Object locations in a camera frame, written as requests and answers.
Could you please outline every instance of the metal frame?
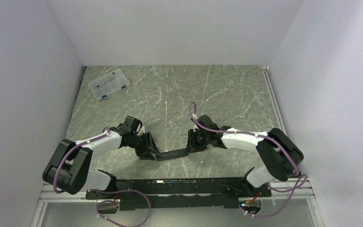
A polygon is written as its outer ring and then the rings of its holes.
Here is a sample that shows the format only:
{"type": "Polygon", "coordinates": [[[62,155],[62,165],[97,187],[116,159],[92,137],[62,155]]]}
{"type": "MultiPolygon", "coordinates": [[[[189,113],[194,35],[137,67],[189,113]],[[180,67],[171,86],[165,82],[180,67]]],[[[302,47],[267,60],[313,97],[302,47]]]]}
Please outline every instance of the metal frame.
{"type": "MultiPolygon", "coordinates": [[[[263,66],[261,67],[262,69],[262,74],[264,76],[265,82],[267,84],[268,87],[268,91],[269,91],[269,95],[271,97],[271,101],[274,107],[274,111],[275,111],[275,115],[277,117],[277,122],[278,122],[278,126],[279,128],[286,133],[285,130],[285,126],[283,124],[283,120],[282,120],[282,116],[281,113],[279,111],[279,107],[277,105],[277,101],[275,98],[275,94],[273,92],[272,89],[272,85],[270,83],[270,79],[269,79],[269,74],[268,74],[268,66],[263,66]]],[[[278,188],[278,189],[287,189],[287,188],[292,188],[294,187],[294,184],[296,183],[296,178],[291,178],[289,180],[287,180],[286,182],[281,182],[278,180],[275,180],[273,182],[270,183],[270,186],[273,188],[278,188]]],[[[70,195],[68,193],[62,193],[62,194],[56,194],[53,191],[53,186],[48,184],[48,183],[44,183],[42,191],[41,191],[41,195],[38,201],[38,205],[37,205],[37,209],[35,211],[35,216],[32,222],[32,227],[41,227],[41,224],[43,222],[43,218],[46,212],[46,208],[48,203],[52,202],[90,202],[90,203],[97,203],[99,201],[102,200],[87,200],[86,199],[86,192],[87,190],[81,190],[80,192],[74,194],[74,195],[70,195]]],[[[168,194],[157,194],[159,196],[168,196],[168,194]]],[[[279,192],[272,192],[272,196],[271,197],[261,197],[262,200],[273,200],[274,202],[276,202],[276,200],[285,200],[287,199],[287,197],[289,196],[289,193],[279,193],[279,192]]],[[[252,198],[239,198],[240,201],[243,200],[249,200],[252,198]]],[[[322,218],[320,216],[319,213],[319,209],[318,209],[318,205],[315,201],[315,195],[313,193],[312,190],[312,186],[311,186],[311,182],[310,179],[308,178],[307,182],[300,187],[299,189],[294,191],[294,194],[292,196],[292,199],[306,199],[307,200],[307,204],[311,213],[311,217],[312,217],[312,221],[314,223],[314,226],[316,227],[323,227],[323,221],[322,218]]]]}

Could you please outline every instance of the white wall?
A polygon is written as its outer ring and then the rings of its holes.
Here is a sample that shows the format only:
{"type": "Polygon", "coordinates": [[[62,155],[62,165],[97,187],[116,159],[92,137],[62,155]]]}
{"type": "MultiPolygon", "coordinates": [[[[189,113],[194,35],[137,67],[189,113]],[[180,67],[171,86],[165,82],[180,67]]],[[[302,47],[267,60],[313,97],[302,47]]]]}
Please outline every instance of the white wall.
{"type": "Polygon", "coordinates": [[[326,226],[363,226],[363,0],[305,0],[270,69],[326,226]]]}
{"type": "Polygon", "coordinates": [[[0,227],[31,225],[81,71],[46,0],[0,1],[0,227]]]}
{"type": "Polygon", "coordinates": [[[83,65],[269,65],[303,0],[48,0],[83,65]]]}

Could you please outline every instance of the black bar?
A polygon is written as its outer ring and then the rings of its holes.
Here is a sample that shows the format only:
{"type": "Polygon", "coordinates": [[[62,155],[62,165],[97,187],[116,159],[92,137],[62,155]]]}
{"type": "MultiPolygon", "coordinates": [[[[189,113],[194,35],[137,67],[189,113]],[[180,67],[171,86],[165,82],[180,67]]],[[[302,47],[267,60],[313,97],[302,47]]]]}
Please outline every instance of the black bar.
{"type": "MultiPolygon", "coordinates": [[[[260,197],[270,197],[271,192],[267,185],[264,184],[256,191],[245,190],[246,183],[240,177],[225,177],[225,178],[191,178],[191,179],[155,179],[155,180],[117,180],[116,186],[118,190],[134,189],[148,195],[170,194],[177,195],[176,197],[170,196],[175,200],[178,198],[186,199],[188,204],[182,207],[188,206],[206,206],[206,199],[198,199],[190,204],[188,196],[182,196],[182,194],[220,194],[227,198],[237,201],[239,197],[255,197],[260,192],[260,197]]],[[[114,194],[105,195],[98,192],[90,191],[86,193],[87,200],[101,200],[101,199],[113,199],[114,194]]],[[[137,193],[121,193],[119,198],[121,200],[121,206],[126,201],[134,201],[136,197],[141,197],[137,193]]],[[[169,203],[169,207],[178,207],[172,200],[166,200],[169,203]]],[[[228,206],[229,200],[223,201],[222,205],[228,206]]]]}
{"type": "Polygon", "coordinates": [[[178,149],[178,150],[172,150],[167,152],[162,152],[159,154],[156,154],[156,160],[157,161],[164,161],[168,159],[178,158],[178,157],[184,157],[189,155],[185,148],[178,149]]]}
{"type": "MultiPolygon", "coordinates": [[[[239,208],[237,197],[227,197],[224,194],[211,194],[209,196],[147,196],[152,208],[183,208],[183,207],[220,207],[239,208]]],[[[133,196],[131,200],[121,200],[120,211],[147,209],[147,201],[141,195],[133,196]]]]}

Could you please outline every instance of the gray marble tabletop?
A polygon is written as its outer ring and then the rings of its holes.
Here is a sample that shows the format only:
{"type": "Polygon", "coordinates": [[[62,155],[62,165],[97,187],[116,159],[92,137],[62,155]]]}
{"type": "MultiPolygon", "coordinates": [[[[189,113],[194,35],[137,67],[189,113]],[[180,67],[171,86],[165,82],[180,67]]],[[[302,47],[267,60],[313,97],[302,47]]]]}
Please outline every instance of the gray marble tabletop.
{"type": "MultiPolygon", "coordinates": [[[[268,131],[278,126],[260,66],[100,66],[86,69],[67,138],[90,138],[130,115],[144,123],[161,152],[185,148],[193,126],[188,114],[192,101],[199,116],[208,115],[219,127],[268,131]],[[96,100],[87,83],[118,68],[130,81],[129,89],[96,100]]],[[[204,152],[162,162],[139,160],[131,148],[116,149],[93,160],[90,169],[118,179],[230,177],[260,164],[256,152],[209,145],[204,152]]]]}

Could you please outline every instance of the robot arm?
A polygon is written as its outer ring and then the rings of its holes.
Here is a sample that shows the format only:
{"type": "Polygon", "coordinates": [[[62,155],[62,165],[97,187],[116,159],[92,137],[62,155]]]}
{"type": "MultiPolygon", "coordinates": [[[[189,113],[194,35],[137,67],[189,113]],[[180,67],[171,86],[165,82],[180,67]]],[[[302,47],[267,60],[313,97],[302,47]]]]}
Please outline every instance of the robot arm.
{"type": "MultiPolygon", "coordinates": [[[[287,181],[293,174],[294,168],[287,160],[287,157],[276,149],[276,145],[269,140],[259,136],[237,133],[239,130],[229,126],[218,126],[212,120],[203,115],[197,122],[212,130],[205,130],[196,124],[194,129],[188,131],[188,143],[184,149],[160,153],[152,140],[150,132],[145,133],[140,120],[127,116],[124,123],[118,127],[112,127],[95,137],[70,141],[62,140],[57,146],[50,162],[48,163],[43,180],[53,184],[55,173],[66,153],[77,144],[85,143],[78,147],[70,156],[59,171],[57,186],[62,190],[75,194],[81,189],[98,189],[103,191],[116,190],[116,177],[104,171],[89,170],[92,159],[103,153],[121,147],[131,147],[135,149],[136,155],[142,160],[167,160],[204,151],[208,144],[220,148],[239,148],[248,151],[257,151],[262,158],[263,165],[251,169],[245,176],[246,190],[255,192],[263,184],[272,180],[287,181]]],[[[288,139],[279,129],[273,128],[269,132],[253,133],[275,139],[288,152],[296,165],[299,165],[304,156],[302,152],[288,139]]]]}
{"type": "Polygon", "coordinates": [[[196,120],[199,125],[219,132],[208,131],[200,126],[189,130],[189,143],[186,150],[191,152],[204,151],[208,144],[212,144],[214,147],[224,149],[239,148],[259,153],[263,165],[251,169],[245,175],[251,191],[255,191],[256,188],[275,179],[287,181],[294,172],[294,167],[284,153],[277,148],[276,144],[260,137],[260,135],[273,138],[282,145],[296,166],[304,159],[303,153],[280,129],[273,128],[269,132],[252,132],[251,134],[255,135],[252,136],[237,133],[240,130],[229,126],[218,128],[206,115],[196,120]]]}
{"type": "Polygon", "coordinates": [[[145,133],[142,122],[127,116],[124,123],[118,127],[112,127],[92,138],[78,141],[62,140],[44,170],[43,180],[53,184],[56,171],[65,155],[76,145],[85,142],[85,145],[76,148],[67,157],[59,171],[57,186],[70,194],[75,194],[81,189],[115,189],[111,188],[116,187],[115,176],[104,171],[89,170],[91,160],[105,152],[131,147],[135,149],[138,158],[143,160],[155,160],[152,153],[159,153],[151,133],[145,133]]]}

